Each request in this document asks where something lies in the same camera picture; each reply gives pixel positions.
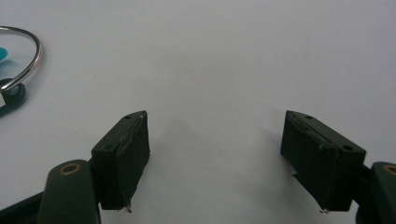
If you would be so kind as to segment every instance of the teal object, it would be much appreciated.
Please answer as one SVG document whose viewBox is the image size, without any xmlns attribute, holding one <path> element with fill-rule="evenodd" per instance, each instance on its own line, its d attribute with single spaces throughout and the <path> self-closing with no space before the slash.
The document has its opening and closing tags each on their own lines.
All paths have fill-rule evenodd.
<svg viewBox="0 0 396 224">
<path fill-rule="evenodd" d="M 5 59 L 8 55 L 8 52 L 6 49 L 0 48 L 0 61 Z"/>
</svg>

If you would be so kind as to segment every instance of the metal ring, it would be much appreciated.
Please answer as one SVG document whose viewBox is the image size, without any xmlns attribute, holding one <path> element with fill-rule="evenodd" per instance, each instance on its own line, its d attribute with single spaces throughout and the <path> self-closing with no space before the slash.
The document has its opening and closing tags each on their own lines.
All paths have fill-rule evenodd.
<svg viewBox="0 0 396 224">
<path fill-rule="evenodd" d="M 396 175 L 396 165 L 387 164 L 387 165 L 384 165 L 384 169 L 388 173 L 390 173 L 392 175 Z"/>
<path fill-rule="evenodd" d="M 78 163 L 67 163 L 65 166 L 63 166 L 60 170 L 59 173 L 61 175 L 71 175 L 75 172 L 77 172 L 81 168 L 81 165 Z"/>
<path fill-rule="evenodd" d="M 35 57 L 19 75 L 12 78 L 12 80 L 10 80 L 5 85 L 0 86 L 0 92 L 2 92 L 2 91 L 8 91 L 8 90 L 12 89 L 13 87 L 17 86 L 18 84 L 23 82 L 27 77 L 29 77 L 30 74 L 32 74 L 32 72 L 35 70 L 35 68 L 37 67 L 38 63 L 40 62 L 40 60 L 42 58 L 43 46 L 41 45 L 40 41 L 34 34 L 28 32 L 28 31 L 22 30 L 20 28 L 9 27 L 9 26 L 0 26 L 0 32 L 28 36 L 35 42 Z"/>
</svg>

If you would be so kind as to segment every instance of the black plastic part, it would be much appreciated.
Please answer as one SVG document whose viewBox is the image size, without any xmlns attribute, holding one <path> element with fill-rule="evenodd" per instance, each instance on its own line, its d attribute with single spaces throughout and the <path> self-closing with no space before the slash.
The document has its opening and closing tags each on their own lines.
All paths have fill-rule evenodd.
<svg viewBox="0 0 396 224">
<path fill-rule="evenodd" d="M 37 223 L 101 223 L 87 161 L 68 161 L 49 172 Z"/>
<path fill-rule="evenodd" d="M 0 211 L 2 224 L 35 224 L 43 193 L 38 193 Z"/>
<path fill-rule="evenodd" d="M 11 79 L 12 78 L 6 78 L 0 80 L 0 86 L 8 83 Z M 23 103 L 23 99 L 26 95 L 26 89 L 24 85 L 20 83 L 11 90 L 3 91 L 0 94 L 0 97 L 3 97 L 4 102 L 6 103 L 0 107 L 0 116 L 2 116 Z"/>
<path fill-rule="evenodd" d="M 382 224 L 396 223 L 396 165 L 375 162 L 370 173 L 370 191 Z"/>
<path fill-rule="evenodd" d="M 376 211 L 367 210 L 360 206 L 356 213 L 356 224 L 381 224 L 381 219 Z"/>
<path fill-rule="evenodd" d="M 364 149 L 311 116 L 287 111 L 281 153 L 322 209 L 349 210 Z"/>
<path fill-rule="evenodd" d="M 148 161 L 148 114 L 140 111 L 122 118 L 92 150 L 90 164 L 102 209 L 131 205 Z"/>
</svg>

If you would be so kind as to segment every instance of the silver wire loop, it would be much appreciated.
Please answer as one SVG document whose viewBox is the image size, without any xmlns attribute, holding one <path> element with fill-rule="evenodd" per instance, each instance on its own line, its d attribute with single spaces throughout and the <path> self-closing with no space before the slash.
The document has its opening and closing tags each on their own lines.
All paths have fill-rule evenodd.
<svg viewBox="0 0 396 224">
<path fill-rule="evenodd" d="M 28 31 L 22 30 L 20 28 L 9 27 L 9 26 L 0 26 L 0 32 L 27 36 L 27 37 L 30 37 L 35 42 L 35 57 L 29 63 L 29 65 L 27 65 L 27 67 L 25 69 L 23 69 L 23 71 L 19 75 L 12 78 L 12 80 L 10 80 L 7 84 L 0 86 L 0 92 L 2 92 L 2 91 L 11 90 L 13 87 L 20 84 L 27 77 L 29 77 L 30 74 L 32 74 L 32 72 L 38 66 L 38 63 L 40 62 L 40 60 L 43 56 L 43 46 L 41 45 L 40 41 L 34 34 L 28 32 Z"/>
</svg>

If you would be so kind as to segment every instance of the white paper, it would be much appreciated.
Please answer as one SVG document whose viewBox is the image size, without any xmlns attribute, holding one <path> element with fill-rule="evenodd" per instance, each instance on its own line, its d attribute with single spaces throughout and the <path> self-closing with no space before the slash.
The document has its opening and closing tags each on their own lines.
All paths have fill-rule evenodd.
<svg viewBox="0 0 396 224">
<path fill-rule="evenodd" d="M 0 107 L 3 107 L 3 105 L 6 105 L 6 102 L 4 101 L 3 94 L 0 93 Z"/>
</svg>

